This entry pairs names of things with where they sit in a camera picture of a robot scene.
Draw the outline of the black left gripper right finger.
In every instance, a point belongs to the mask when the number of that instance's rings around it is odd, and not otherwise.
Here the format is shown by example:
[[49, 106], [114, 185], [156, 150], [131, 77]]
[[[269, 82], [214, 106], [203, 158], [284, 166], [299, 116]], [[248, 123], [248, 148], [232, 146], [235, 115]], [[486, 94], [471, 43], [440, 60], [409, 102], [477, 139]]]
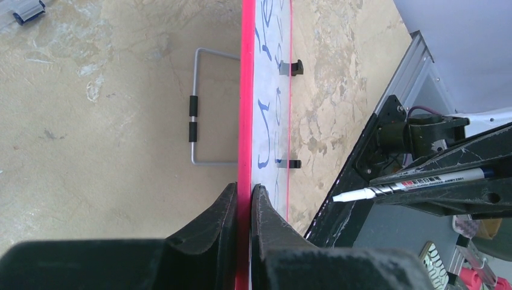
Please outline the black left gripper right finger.
[[432, 289], [418, 258], [401, 250], [319, 248], [256, 185], [251, 201], [252, 289]]

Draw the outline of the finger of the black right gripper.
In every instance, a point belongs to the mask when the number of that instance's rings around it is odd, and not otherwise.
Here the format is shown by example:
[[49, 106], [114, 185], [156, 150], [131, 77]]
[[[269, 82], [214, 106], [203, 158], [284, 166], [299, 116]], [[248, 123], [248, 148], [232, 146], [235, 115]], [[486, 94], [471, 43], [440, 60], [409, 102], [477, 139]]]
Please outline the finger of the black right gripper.
[[475, 167], [492, 167], [511, 158], [511, 123], [487, 130], [429, 158], [370, 181], [370, 185], [457, 172]]
[[420, 188], [374, 198], [376, 204], [401, 205], [436, 216], [472, 219], [511, 217], [511, 178], [490, 178]]

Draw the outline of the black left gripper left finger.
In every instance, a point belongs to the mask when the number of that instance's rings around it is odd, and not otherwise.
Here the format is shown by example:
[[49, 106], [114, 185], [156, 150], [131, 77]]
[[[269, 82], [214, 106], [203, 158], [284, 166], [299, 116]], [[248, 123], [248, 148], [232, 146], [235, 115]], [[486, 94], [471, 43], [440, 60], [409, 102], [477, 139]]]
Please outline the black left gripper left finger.
[[22, 242], [1, 257], [2, 289], [234, 289], [237, 186], [165, 239]]

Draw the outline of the white blue whiteboard marker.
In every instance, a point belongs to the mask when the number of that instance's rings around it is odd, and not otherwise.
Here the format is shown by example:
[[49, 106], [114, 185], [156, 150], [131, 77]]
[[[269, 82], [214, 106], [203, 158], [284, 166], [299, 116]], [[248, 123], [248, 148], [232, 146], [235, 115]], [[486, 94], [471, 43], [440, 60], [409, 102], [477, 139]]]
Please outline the white blue whiteboard marker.
[[478, 167], [458, 172], [444, 173], [424, 178], [409, 179], [405, 181], [365, 187], [358, 190], [340, 193], [336, 196], [333, 196], [332, 199], [334, 202], [350, 202], [363, 199], [373, 199], [378, 196], [386, 196], [394, 193], [407, 192], [410, 190], [435, 187], [439, 185], [476, 181], [479, 179], [491, 178], [493, 176], [493, 169]]

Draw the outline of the pink framed whiteboard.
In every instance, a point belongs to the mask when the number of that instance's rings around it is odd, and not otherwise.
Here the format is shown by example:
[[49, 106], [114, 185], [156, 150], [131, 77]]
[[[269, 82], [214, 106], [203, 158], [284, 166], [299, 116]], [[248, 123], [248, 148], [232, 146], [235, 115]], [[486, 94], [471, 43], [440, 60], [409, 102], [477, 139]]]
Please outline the pink framed whiteboard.
[[237, 163], [235, 287], [250, 287], [251, 195], [266, 187], [271, 206], [289, 212], [292, 3], [243, 1]]

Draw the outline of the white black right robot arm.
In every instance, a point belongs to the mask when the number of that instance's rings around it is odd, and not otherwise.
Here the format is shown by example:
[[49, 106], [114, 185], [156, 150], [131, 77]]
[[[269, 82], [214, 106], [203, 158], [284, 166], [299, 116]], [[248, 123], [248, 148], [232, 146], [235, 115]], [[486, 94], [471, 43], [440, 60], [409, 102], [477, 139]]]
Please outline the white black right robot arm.
[[412, 162], [371, 185], [400, 184], [374, 202], [438, 216], [511, 217], [511, 123], [467, 137], [466, 117], [417, 114], [376, 133], [385, 153], [409, 153]]

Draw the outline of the black whiteboard clip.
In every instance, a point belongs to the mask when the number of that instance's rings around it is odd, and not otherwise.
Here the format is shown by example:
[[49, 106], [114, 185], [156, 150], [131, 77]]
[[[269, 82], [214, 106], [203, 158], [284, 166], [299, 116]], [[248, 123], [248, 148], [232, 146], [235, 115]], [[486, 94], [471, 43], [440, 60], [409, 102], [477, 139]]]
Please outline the black whiteboard clip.
[[275, 164], [278, 168], [282, 169], [300, 169], [302, 167], [300, 159], [276, 159]]
[[285, 63], [281, 61], [278, 64], [278, 71], [281, 76], [297, 76], [304, 74], [304, 65], [301, 59], [298, 59], [294, 63]]

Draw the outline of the patterned mug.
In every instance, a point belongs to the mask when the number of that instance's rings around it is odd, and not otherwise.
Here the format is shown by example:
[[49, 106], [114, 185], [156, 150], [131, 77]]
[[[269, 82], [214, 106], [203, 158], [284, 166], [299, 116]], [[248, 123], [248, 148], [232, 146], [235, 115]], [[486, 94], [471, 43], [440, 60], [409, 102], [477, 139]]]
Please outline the patterned mug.
[[454, 215], [452, 217], [453, 230], [468, 239], [476, 236], [481, 221], [472, 219], [471, 215]]

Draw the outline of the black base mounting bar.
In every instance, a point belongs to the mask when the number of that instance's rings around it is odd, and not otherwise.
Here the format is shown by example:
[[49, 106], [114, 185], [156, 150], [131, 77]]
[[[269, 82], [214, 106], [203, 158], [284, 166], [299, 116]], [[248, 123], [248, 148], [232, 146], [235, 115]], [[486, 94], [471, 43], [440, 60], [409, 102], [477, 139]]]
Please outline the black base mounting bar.
[[404, 121], [406, 111], [395, 95], [386, 96], [372, 113], [359, 139], [336, 177], [327, 197], [304, 237], [320, 248], [352, 247], [373, 207], [369, 199], [334, 202], [333, 197], [369, 185], [372, 179], [400, 169], [402, 153], [385, 153], [377, 147], [376, 133], [384, 124]]

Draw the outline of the pink clamp tool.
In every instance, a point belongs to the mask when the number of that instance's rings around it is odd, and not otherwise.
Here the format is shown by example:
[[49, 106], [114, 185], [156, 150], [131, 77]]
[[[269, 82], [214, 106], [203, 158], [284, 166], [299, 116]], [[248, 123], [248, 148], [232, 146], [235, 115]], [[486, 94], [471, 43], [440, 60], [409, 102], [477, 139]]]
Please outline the pink clamp tool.
[[447, 273], [446, 289], [511, 289], [511, 282], [497, 276], [471, 239], [462, 235], [456, 241]]

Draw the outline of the patterned phone on desk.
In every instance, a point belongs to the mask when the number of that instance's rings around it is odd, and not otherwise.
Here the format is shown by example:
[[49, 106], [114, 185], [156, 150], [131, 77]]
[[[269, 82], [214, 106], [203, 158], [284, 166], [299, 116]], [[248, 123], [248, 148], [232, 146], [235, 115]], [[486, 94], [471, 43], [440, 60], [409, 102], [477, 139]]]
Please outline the patterned phone on desk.
[[426, 268], [434, 289], [445, 290], [449, 282], [449, 276], [433, 242], [426, 242], [419, 259]]

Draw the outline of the clear plastic screw box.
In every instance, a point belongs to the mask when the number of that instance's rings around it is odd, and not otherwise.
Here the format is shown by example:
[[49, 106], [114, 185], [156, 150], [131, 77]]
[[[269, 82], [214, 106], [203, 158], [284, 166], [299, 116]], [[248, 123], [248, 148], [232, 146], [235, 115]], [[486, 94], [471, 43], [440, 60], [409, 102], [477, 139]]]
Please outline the clear plastic screw box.
[[39, 0], [1, 0], [1, 29], [12, 22], [23, 26], [46, 12], [46, 5]]

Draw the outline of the aluminium frame rail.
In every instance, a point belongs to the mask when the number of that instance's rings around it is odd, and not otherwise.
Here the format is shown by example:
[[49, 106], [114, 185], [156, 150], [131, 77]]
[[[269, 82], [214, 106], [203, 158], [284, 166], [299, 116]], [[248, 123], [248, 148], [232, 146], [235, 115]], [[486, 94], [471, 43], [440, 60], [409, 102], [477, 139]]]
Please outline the aluminium frame rail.
[[421, 112], [420, 106], [443, 115], [456, 113], [450, 93], [437, 64], [419, 30], [411, 34], [406, 50], [387, 88], [379, 100], [375, 113], [379, 113], [389, 95], [398, 98], [406, 112]]

